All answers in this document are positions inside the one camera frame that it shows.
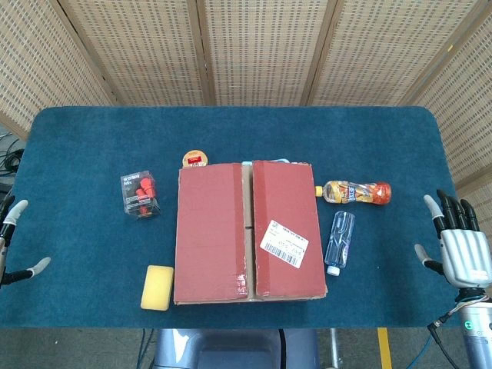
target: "white bottle cap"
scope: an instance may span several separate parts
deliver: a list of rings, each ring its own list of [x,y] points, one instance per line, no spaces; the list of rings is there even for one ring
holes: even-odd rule
[[[327,268],[326,272],[329,275],[334,275],[335,277],[337,277],[338,275],[340,275],[340,268],[330,266]]]

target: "cardboard box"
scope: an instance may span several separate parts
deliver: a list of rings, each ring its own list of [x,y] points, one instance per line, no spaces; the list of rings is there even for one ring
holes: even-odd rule
[[[285,241],[270,233],[264,241],[271,221],[294,243],[307,242],[301,263],[261,248],[262,241]],[[325,296],[311,166],[256,161],[182,168],[175,273],[176,304]]]

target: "blue cable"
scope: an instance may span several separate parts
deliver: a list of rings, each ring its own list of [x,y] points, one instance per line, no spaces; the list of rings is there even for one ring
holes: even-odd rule
[[[415,359],[410,363],[410,365],[407,366],[407,369],[411,369],[412,367],[414,367],[415,364],[419,361],[419,359],[424,356],[425,352],[427,351],[427,349],[431,345],[431,342],[432,342],[432,336],[429,336],[429,338],[427,339],[427,342],[422,347],[421,352],[419,353],[419,355],[417,355],[415,357]]]

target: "barcode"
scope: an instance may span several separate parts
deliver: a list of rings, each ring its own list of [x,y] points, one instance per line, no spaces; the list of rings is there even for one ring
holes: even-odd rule
[[[268,252],[271,252],[277,258],[280,258],[283,261],[286,261],[287,263],[289,263],[290,265],[297,267],[297,264],[298,264],[297,258],[295,258],[292,255],[289,255],[288,253],[282,251],[280,248],[276,248],[270,242],[267,242],[265,244],[264,249]]]

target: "metal pole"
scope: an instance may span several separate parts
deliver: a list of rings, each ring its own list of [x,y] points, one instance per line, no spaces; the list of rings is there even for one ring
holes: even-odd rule
[[[335,328],[330,328],[330,339],[331,339],[331,366],[334,369],[338,369],[340,358],[338,357],[337,330]]]

